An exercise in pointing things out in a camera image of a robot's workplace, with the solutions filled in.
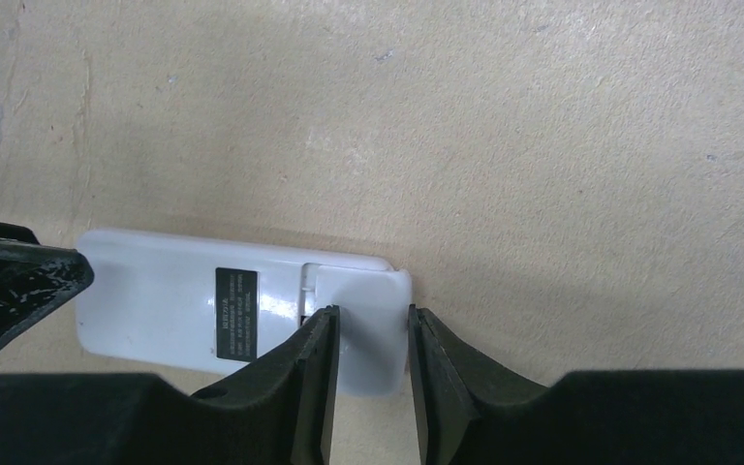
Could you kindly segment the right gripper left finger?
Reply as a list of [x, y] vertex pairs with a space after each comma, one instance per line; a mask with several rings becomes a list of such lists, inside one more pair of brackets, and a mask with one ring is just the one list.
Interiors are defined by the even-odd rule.
[[186, 394], [145, 373], [0, 375], [0, 464], [326, 464], [340, 310]]

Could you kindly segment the white battery cover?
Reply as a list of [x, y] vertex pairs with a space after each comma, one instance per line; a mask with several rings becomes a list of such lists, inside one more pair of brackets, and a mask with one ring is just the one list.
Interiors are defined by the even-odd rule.
[[408, 271], [322, 265], [316, 272], [315, 303], [340, 309], [337, 392], [354, 397], [395, 394], [408, 357]]

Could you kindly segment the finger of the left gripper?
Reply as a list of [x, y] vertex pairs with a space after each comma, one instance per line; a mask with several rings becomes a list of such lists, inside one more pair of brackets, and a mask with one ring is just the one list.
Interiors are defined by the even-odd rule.
[[93, 281], [77, 250], [43, 245], [30, 229], [0, 222], [0, 351]]

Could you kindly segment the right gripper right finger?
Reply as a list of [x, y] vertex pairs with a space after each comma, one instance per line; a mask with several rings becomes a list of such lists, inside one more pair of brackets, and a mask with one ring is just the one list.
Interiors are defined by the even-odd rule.
[[592, 370], [546, 387], [408, 314], [424, 464], [744, 464], [744, 370]]

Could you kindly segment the white red remote control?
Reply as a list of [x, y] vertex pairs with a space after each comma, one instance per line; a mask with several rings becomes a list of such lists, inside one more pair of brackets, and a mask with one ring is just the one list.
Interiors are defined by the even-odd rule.
[[86, 351], [225, 376], [322, 309], [320, 266], [403, 270], [370, 256], [114, 229], [84, 233], [77, 250], [94, 271], [75, 301]]

